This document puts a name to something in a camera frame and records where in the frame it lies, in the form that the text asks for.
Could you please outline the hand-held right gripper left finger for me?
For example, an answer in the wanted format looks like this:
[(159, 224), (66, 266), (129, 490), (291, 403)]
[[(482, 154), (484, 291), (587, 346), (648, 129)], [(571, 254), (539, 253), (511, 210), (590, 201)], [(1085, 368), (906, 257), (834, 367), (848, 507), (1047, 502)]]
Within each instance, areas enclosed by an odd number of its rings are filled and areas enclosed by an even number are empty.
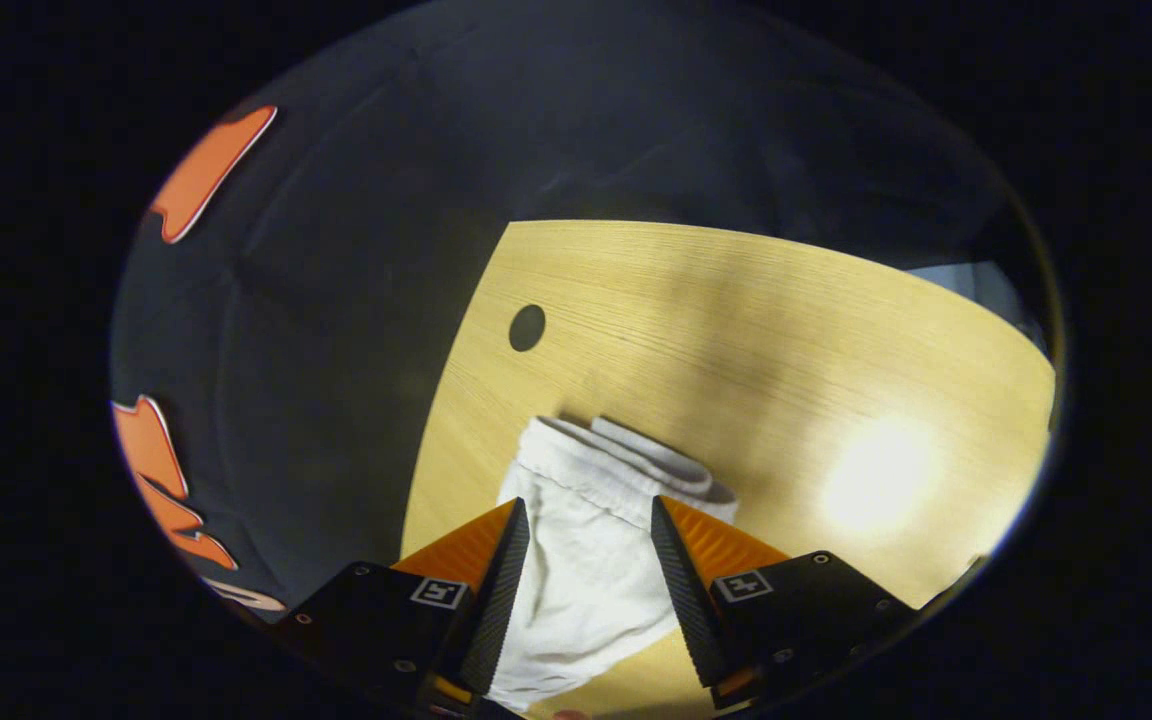
[(385, 711), (488, 696), (530, 543), (521, 498), (394, 564), (357, 561), (276, 624), (276, 642)]

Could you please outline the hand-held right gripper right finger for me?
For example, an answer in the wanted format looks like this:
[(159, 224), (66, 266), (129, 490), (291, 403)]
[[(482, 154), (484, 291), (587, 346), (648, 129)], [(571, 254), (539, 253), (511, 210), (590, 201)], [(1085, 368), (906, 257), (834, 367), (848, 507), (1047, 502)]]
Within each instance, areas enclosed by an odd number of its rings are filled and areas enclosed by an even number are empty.
[(650, 537), (717, 708), (796, 700), (890, 646), (919, 617), (835, 553), (787, 555), (676, 498), (654, 498)]

